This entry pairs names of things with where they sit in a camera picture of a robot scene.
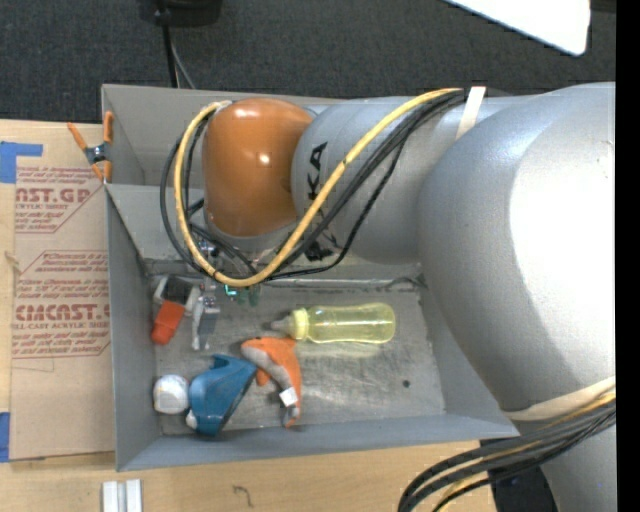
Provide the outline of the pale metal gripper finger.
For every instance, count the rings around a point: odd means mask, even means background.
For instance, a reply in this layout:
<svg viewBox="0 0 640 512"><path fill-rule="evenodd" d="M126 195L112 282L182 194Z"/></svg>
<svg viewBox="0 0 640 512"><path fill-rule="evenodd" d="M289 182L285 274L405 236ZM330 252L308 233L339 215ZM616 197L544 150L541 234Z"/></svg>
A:
<svg viewBox="0 0 640 512"><path fill-rule="evenodd" d="M192 320L191 320L191 335L192 341L191 346L195 351L199 351L201 349L201 338L200 338L200 323L204 312L204 305L202 299L199 298L194 303L192 309Z"/></svg>
<svg viewBox="0 0 640 512"><path fill-rule="evenodd" d="M200 318L200 348L209 349L209 338L213 335L217 319L220 314L220 307L213 296L202 298L202 316Z"/></svg>

